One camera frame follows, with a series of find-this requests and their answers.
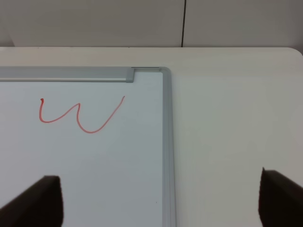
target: white wall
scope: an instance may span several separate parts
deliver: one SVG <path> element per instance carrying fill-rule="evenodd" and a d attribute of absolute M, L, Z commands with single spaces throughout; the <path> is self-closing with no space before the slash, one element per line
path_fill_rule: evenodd
<path fill-rule="evenodd" d="M 187 0 L 184 46 L 303 49 L 302 0 Z"/>
<path fill-rule="evenodd" d="M 0 0 L 16 46 L 180 46 L 184 0 Z"/>
<path fill-rule="evenodd" d="M 8 32 L 0 21 L 0 46 L 14 46 Z"/>

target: white surface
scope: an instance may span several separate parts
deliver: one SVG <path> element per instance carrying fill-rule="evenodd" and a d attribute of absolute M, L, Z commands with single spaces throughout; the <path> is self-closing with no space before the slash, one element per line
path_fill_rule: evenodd
<path fill-rule="evenodd" d="M 0 207 L 44 175 L 61 178 L 64 226 L 162 225 L 162 73 L 134 83 L 0 83 Z M 77 109 L 53 123 L 76 103 Z"/>
<path fill-rule="evenodd" d="M 181 46 L 184 0 L 0 0 L 15 46 Z"/>
<path fill-rule="evenodd" d="M 301 0 L 187 0 L 184 46 L 288 46 L 303 51 Z"/>
<path fill-rule="evenodd" d="M 303 184 L 303 57 L 293 49 L 3 48 L 0 65 L 170 68 L 179 227 L 260 227 L 263 166 Z"/>

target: white table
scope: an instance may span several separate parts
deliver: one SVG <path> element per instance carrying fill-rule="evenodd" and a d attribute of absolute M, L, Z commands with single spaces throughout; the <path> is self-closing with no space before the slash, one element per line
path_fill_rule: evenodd
<path fill-rule="evenodd" d="M 178 227 L 260 227 L 263 165 L 303 183 L 295 173 L 302 159 L 287 155 L 297 150 L 302 157 L 303 115 L 287 123 L 291 136 L 277 123 L 283 115 L 275 118 L 288 114 L 278 105 L 284 97 L 303 97 L 303 56 L 293 49 L 1 48 L 0 65 L 170 68 Z"/>

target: whiteboard frame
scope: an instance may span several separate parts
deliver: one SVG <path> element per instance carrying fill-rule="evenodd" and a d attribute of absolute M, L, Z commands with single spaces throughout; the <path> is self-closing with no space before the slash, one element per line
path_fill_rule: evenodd
<path fill-rule="evenodd" d="M 135 72 L 163 74 L 162 227 L 176 227 L 171 73 L 166 67 L 0 67 L 0 82 L 134 82 Z"/>
<path fill-rule="evenodd" d="M 171 73 L 166 67 L 136 67 L 136 71 L 161 72 L 163 74 L 162 227 L 176 227 Z"/>

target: whiteboard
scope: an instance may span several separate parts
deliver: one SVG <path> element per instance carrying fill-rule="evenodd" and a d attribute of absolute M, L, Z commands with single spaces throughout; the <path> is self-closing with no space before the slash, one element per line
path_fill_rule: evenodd
<path fill-rule="evenodd" d="M 64 227 L 164 226 L 163 73 L 134 78 L 0 82 L 0 207 L 58 175 Z"/>

